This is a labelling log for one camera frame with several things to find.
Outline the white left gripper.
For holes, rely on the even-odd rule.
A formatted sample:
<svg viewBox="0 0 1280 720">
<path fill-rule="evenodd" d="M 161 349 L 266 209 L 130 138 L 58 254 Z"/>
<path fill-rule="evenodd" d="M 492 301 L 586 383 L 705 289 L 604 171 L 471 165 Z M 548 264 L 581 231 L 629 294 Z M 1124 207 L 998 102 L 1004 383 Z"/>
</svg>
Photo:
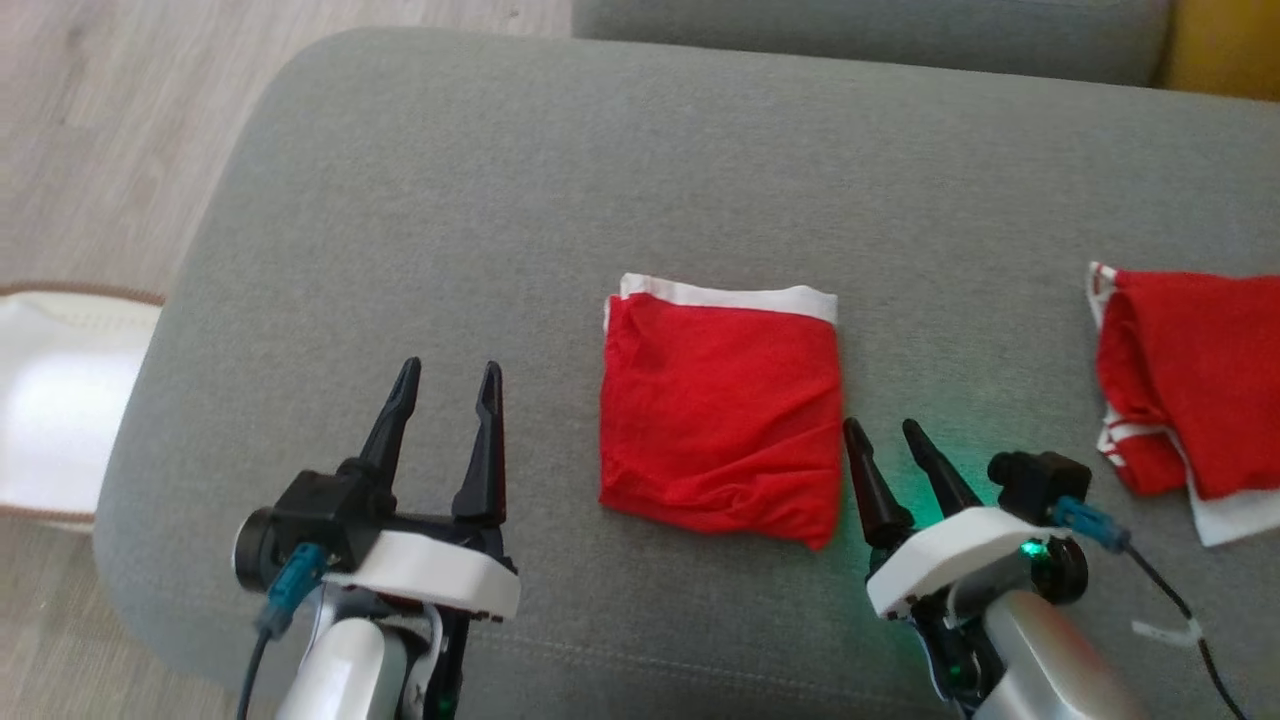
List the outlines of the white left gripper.
<svg viewBox="0 0 1280 720">
<path fill-rule="evenodd" d="M 419 396 L 421 360 L 404 360 L 362 451 L 361 468 L 390 493 L 404 430 Z M 506 552 L 506 419 L 500 364 L 485 365 L 476 401 L 477 432 L 451 514 L 458 524 L 408 521 L 381 529 L 353 570 L 330 569 L 323 583 L 393 600 L 468 612 L 495 623 L 517 616 L 522 585 Z"/>
</svg>

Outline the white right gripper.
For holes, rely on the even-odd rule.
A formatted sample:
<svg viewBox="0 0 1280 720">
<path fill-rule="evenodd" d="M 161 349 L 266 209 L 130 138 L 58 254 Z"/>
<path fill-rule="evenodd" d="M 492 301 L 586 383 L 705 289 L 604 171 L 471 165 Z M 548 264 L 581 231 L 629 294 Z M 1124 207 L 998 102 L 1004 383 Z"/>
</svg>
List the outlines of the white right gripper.
<svg viewBox="0 0 1280 720">
<path fill-rule="evenodd" d="M 902 506 L 874 460 L 874 448 L 858 419 L 844 420 L 844 442 L 864 541 L 876 551 L 895 551 L 870 574 L 867 593 L 877 618 L 902 618 L 910 598 L 922 600 L 1032 541 L 1047 541 L 1050 528 L 1036 527 L 984 502 L 914 419 L 904 419 L 904 438 L 924 471 L 942 521 L 910 534 L 915 520 Z"/>
</svg>

